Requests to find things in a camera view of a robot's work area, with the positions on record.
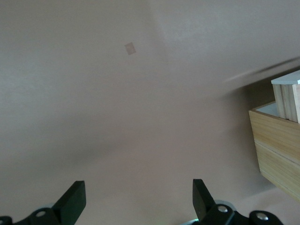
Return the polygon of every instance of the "small square mark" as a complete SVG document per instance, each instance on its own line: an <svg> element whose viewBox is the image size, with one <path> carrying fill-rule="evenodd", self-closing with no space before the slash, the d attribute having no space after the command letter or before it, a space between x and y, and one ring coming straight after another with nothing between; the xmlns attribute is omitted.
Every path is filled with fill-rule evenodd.
<svg viewBox="0 0 300 225"><path fill-rule="evenodd" d="M127 51L128 55L136 53L135 47L133 46L132 42L130 42L129 44L125 45L125 47L126 47L126 51Z"/></svg>

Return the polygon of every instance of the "wooden box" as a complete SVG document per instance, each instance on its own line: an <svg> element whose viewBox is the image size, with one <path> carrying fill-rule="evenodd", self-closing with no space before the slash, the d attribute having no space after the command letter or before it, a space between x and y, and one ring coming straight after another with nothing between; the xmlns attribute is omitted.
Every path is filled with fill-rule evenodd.
<svg viewBox="0 0 300 225"><path fill-rule="evenodd" d="M280 118L275 102L249 115L261 174L300 202L300 124Z"/></svg>

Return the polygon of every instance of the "black mechanical part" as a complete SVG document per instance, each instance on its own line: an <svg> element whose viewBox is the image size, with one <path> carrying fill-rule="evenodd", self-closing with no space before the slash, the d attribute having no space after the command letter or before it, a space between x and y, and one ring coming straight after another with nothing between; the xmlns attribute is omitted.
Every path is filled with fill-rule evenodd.
<svg viewBox="0 0 300 225"><path fill-rule="evenodd" d="M229 206L216 204L203 180L193 180L193 205L199 221L193 225L283 225L272 213L253 211L249 218Z"/></svg>
<svg viewBox="0 0 300 225"><path fill-rule="evenodd" d="M84 181L75 181L51 208L38 209L14 224L11 217L0 217L0 225L74 225L85 205Z"/></svg>

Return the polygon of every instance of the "white top surface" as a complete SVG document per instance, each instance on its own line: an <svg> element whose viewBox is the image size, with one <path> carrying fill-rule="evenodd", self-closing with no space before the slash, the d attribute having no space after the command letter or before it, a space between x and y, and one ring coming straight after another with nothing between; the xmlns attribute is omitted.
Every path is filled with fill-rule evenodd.
<svg viewBox="0 0 300 225"><path fill-rule="evenodd" d="M300 70L271 81L272 84L300 84Z"/></svg>
<svg viewBox="0 0 300 225"><path fill-rule="evenodd" d="M277 111L277 104L276 103L266 105L262 108L257 109L257 111L279 117L279 113Z"/></svg>

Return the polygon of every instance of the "metal screw head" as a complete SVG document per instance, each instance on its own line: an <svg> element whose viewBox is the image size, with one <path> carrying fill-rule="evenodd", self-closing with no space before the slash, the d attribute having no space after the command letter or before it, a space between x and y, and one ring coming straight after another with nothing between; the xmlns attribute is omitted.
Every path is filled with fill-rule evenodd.
<svg viewBox="0 0 300 225"><path fill-rule="evenodd" d="M45 211L40 211L36 214L36 217L42 217L43 215L45 215L46 212Z"/></svg>
<svg viewBox="0 0 300 225"><path fill-rule="evenodd" d="M228 209L227 209L225 206L223 206L223 205L219 205L219 206L217 207L217 209L218 209L220 212L228 212Z"/></svg>
<svg viewBox="0 0 300 225"><path fill-rule="evenodd" d="M258 212L256 214L257 218L261 219L261 220L269 220L269 218L267 217L266 214L262 213L262 212Z"/></svg>

